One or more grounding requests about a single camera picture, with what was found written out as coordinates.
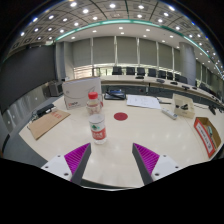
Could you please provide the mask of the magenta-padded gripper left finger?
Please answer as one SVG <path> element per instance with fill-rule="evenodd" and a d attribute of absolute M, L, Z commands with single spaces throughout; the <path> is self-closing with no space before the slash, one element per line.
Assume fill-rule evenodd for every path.
<path fill-rule="evenodd" d="M 56 155 L 44 164 L 42 169 L 76 185 L 80 185 L 90 155 L 91 144 L 87 143 L 66 155 Z"/>

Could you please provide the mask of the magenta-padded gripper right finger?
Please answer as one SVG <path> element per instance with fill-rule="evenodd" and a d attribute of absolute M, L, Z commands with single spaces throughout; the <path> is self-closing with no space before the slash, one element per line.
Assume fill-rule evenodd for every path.
<path fill-rule="evenodd" d="M 132 146 L 132 154 L 145 185 L 181 169 L 181 167 L 168 155 L 159 155 L 137 143 L 134 143 Z"/>

